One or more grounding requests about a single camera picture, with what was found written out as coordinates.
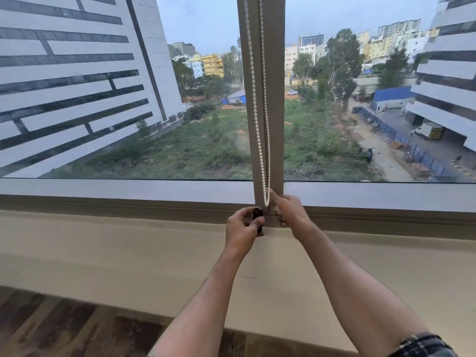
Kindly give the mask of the person's right hand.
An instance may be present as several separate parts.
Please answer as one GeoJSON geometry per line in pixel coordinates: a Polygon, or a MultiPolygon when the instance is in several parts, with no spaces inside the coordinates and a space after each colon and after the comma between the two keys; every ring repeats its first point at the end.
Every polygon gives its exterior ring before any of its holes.
{"type": "Polygon", "coordinates": [[[300,242],[312,235],[317,226],[309,218],[298,197],[278,195],[271,188],[268,188],[268,192],[274,213],[283,227],[289,227],[300,242]]]}

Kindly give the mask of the person's left hand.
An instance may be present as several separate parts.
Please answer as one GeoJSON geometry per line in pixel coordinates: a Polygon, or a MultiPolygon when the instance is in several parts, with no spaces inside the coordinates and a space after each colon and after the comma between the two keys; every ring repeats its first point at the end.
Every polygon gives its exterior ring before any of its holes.
{"type": "Polygon", "coordinates": [[[261,236],[257,236],[256,224],[253,223],[253,220],[251,218],[239,220],[236,211],[229,217],[226,225],[224,250],[243,258],[251,250],[255,239],[261,236]]]}

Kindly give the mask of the person's right forearm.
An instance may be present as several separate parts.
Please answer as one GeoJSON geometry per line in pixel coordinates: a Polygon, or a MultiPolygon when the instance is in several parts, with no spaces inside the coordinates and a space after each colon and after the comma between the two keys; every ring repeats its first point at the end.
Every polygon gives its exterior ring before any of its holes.
{"type": "Polygon", "coordinates": [[[291,226],[312,261],[336,317],[361,357],[386,357],[425,323],[393,291],[346,256],[313,222],[291,226]]]}

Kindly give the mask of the person's left forearm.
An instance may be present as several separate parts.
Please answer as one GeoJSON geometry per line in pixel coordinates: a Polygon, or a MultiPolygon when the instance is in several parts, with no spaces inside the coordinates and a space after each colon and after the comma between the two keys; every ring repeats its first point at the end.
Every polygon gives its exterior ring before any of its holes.
{"type": "Polygon", "coordinates": [[[237,271],[253,243],[229,242],[147,357],[217,357],[237,271]]]}

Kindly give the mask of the yellow apartment building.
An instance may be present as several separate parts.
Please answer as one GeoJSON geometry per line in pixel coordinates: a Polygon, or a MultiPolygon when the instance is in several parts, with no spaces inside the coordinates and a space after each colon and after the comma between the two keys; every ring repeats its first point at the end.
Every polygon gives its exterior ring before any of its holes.
{"type": "Polygon", "coordinates": [[[224,66],[221,55],[208,54],[201,56],[205,76],[217,76],[224,78],[224,66]]]}

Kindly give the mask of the blue metal fence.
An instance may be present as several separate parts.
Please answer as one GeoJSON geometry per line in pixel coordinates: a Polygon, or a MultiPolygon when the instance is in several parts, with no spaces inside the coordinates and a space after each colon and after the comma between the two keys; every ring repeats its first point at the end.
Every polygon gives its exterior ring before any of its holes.
{"type": "Polygon", "coordinates": [[[387,143],[396,161],[410,173],[414,181],[456,183],[456,176],[442,162],[432,157],[429,149],[419,147],[411,141],[410,137],[404,136],[377,117],[372,110],[356,106],[352,108],[352,113],[358,114],[361,120],[370,125],[372,132],[377,132],[378,136],[387,143]]]}

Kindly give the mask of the tall green tree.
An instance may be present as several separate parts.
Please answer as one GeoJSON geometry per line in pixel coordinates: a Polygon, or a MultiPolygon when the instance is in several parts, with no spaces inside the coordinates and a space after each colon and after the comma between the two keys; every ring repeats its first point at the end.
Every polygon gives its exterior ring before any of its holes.
{"type": "Polygon", "coordinates": [[[362,70],[363,56],[357,36],[351,29],[341,29],[326,45],[326,53],[311,68],[311,77],[324,80],[335,101],[347,104],[362,70]]]}

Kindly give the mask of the blue roofed shed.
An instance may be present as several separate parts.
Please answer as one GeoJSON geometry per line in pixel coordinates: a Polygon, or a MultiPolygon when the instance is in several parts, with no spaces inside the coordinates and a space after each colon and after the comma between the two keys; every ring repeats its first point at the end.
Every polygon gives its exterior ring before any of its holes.
{"type": "Polygon", "coordinates": [[[416,93],[411,91],[410,86],[377,89],[374,93],[370,108],[377,112],[390,109],[402,109],[408,102],[415,100],[416,93]]]}

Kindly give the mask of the white truck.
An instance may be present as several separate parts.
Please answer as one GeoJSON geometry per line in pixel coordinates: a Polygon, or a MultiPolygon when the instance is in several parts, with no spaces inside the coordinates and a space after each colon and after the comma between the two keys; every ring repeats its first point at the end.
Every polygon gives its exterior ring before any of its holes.
{"type": "Polygon", "coordinates": [[[435,123],[423,123],[412,131],[412,134],[422,136],[427,139],[439,140],[444,132],[444,127],[435,123]]]}

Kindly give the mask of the large white striped building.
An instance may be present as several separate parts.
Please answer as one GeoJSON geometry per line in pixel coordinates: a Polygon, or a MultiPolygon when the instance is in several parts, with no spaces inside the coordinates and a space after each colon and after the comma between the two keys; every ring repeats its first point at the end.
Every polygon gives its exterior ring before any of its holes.
{"type": "Polygon", "coordinates": [[[0,0],[0,178],[183,118],[157,0],[0,0]]]}

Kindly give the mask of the plaid shirt sleeve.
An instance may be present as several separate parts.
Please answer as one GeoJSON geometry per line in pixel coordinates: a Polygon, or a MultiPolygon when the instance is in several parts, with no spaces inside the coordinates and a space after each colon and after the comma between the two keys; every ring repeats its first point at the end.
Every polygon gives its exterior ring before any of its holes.
{"type": "Polygon", "coordinates": [[[401,341],[387,357],[459,357],[443,339],[433,333],[412,335],[401,341]]]}

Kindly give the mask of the white office building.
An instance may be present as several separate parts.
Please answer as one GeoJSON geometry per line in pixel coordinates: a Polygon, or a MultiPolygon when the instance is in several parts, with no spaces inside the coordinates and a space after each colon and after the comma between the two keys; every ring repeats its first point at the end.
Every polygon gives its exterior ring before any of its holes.
{"type": "Polygon", "coordinates": [[[423,49],[427,61],[417,67],[416,96],[407,111],[476,152],[476,0],[438,0],[431,29],[437,35],[423,49]]]}

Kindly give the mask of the beige window frame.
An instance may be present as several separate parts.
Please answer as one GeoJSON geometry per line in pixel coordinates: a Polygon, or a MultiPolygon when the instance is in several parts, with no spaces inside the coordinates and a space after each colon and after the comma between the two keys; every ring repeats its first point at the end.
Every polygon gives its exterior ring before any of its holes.
{"type": "Polygon", "coordinates": [[[283,58],[285,0],[237,0],[245,90],[253,132],[253,181],[26,179],[0,180],[0,214],[55,214],[222,224],[235,207],[256,202],[266,226],[279,222],[265,186],[301,198],[311,220],[330,232],[476,241],[476,185],[284,181],[283,58]]]}

